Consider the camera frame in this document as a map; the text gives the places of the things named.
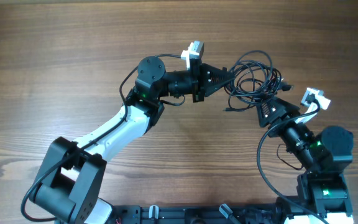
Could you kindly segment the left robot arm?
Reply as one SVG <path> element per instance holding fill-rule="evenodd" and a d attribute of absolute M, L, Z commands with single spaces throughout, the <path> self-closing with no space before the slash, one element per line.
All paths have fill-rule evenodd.
<path fill-rule="evenodd" d="M 157 124 L 166 96 L 191 95 L 195 103 L 234 78 L 226 68 L 189 58 L 186 69 L 167 72 L 160 55 L 133 69 L 134 87 L 106 123 L 73 141 L 59 137 L 49 146 L 34 183 L 21 202 L 21 214 L 34 223 L 109 223 L 114 207 L 99 197 L 107 163 Z"/>

